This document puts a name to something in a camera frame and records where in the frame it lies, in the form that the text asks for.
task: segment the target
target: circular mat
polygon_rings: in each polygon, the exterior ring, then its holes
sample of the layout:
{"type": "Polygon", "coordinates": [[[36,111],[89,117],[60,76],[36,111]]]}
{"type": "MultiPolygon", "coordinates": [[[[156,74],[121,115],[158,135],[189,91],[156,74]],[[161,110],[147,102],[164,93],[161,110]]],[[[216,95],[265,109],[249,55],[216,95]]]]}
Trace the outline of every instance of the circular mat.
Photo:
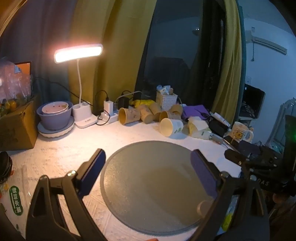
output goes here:
{"type": "Polygon", "coordinates": [[[196,227],[197,206],[210,200],[190,163],[191,151],[169,142],[123,147],[106,162],[100,179],[110,212],[150,235],[174,235],[196,227]]]}

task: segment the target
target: brown paper cup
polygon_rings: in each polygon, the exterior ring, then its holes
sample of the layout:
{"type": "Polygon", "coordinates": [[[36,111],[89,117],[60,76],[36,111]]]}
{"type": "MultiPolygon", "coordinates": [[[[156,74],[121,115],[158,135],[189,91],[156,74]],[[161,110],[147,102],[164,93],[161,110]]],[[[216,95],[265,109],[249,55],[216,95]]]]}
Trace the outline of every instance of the brown paper cup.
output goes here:
{"type": "Polygon", "coordinates": [[[152,114],[147,105],[141,104],[137,107],[137,109],[141,112],[141,120],[145,124],[150,124],[153,121],[154,115],[152,114]]]}
{"type": "Polygon", "coordinates": [[[182,115],[182,113],[183,113],[183,106],[181,106],[180,104],[174,104],[174,105],[170,108],[170,112],[171,112],[171,113],[175,113],[175,112],[177,112],[179,115],[182,115]]]}
{"type": "Polygon", "coordinates": [[[149,109],[151,110],[152,114],[154,115],[154,120],[159,121],[159,116],[161,113],[160,105],[157,104],[156,102],[154,102],[149,106],[149,109]]]}
{"type": "Polygon", "coordinates": [[[120,108],[118,112],[119,122],[123,125],[141,119],[141,112],[137,109],[120,108]]]}
{"type": "Polygon", "coordinates": [[[159,121],[161,121],[164,118],[174,119],[174,120],[181,120],[181,116],[176,113],[171,113],[169,111],[163,111],[160,113],[159,121]]]}

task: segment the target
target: white wicker basket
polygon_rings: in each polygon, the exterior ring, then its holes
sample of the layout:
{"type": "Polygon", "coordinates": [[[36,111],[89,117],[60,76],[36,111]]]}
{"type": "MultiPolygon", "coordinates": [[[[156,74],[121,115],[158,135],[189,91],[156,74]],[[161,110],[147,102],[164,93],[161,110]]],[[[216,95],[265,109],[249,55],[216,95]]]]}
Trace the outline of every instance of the white wicker basket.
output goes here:
{"type": "Polygon", "coordinates": [[[156,93],[156,103],[161,106],[161,110],[169,110],[177,102],[178,96],[176,94],[172,95],[162,95],[161,93],[156,93]]]}

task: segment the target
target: white tablecloth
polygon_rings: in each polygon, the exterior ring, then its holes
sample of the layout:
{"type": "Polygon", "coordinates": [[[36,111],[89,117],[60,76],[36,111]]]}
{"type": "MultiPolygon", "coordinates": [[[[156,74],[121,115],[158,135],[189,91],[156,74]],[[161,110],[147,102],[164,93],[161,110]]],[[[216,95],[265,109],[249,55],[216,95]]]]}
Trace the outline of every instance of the white tablecloth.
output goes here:
{"type": "MultiPolygon", "coordinates": [[[[107,159],[118,149],[139,141],[160,140],[176,143],[190,150],[200,149],[208,161],[213,162],[220,171],[226,170],[237,177],[240,167],[224,158],[226,147],[212,141],[189,137],[183,133],[174,138],[166,138],[158,131],[158,123],[145,125],[131,123],[121,125],[118,121],[104,126],[93,125],[86,129],[74,127],[71,132],[58,138],[45,138],[39,135],[34,149],[9,152],[13,160],[15,173],[9,178],[9,186],[19,187],[24,213],[16,216],[11,208],[9,195],[3,194],[1,202],[7,209],[7,216],[14,226],[18,224],[22,235],[25,235],[25,223],[32,195],[38,179],[46,174],[49,177],[64,176],[69,170],[77,170],[82,162],[88,161],[96,149],[105,150],[107,159]]],[[[146,240],[149,235],[138,233],[118,221],[106,207],[101,196],[99,178],[90,195],[83,201],[102,233],[110,241],[146,240]]],[[[61,207],[71,232],[78,234],[70,217],[64,198],[60,198],[61,207]]],[[[158,237],[162,240],[186,240],[194,230],[169,237],[158,237]]]]}

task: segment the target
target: purple bowl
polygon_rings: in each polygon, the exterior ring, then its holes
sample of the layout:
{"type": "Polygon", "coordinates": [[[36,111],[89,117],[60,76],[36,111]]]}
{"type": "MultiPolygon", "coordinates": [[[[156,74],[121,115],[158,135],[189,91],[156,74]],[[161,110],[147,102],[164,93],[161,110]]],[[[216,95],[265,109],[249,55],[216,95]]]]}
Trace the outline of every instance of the purple bowl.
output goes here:
{"type": "Polygon", "coordinates": [[[65,101],[65,102],[69,104],[69,108],[68,110],[60,113],[44,115],[42,112],[42,108],[48,103],[40,106],[37,109],[37,114],[40,116],[41,124],[45,129],[51,130],[51,131],[58,131],[60,129],[63,129],[68,124],[70,120],[73,104],[70,101],[65,101]]]}

